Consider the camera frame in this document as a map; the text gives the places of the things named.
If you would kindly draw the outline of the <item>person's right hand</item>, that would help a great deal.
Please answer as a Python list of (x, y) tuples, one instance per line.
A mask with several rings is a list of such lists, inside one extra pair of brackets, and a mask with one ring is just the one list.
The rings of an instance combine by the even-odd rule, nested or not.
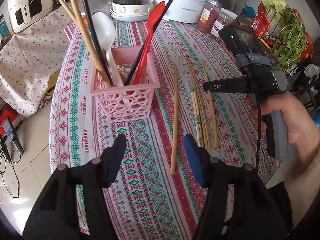
[(290, 92), (269, 96), (260, 105), (262, 115), (280, 111), (287, 126), (288, 143), (295, 145), (302, 168), (319, 166), (319, 127), (303, 104)]

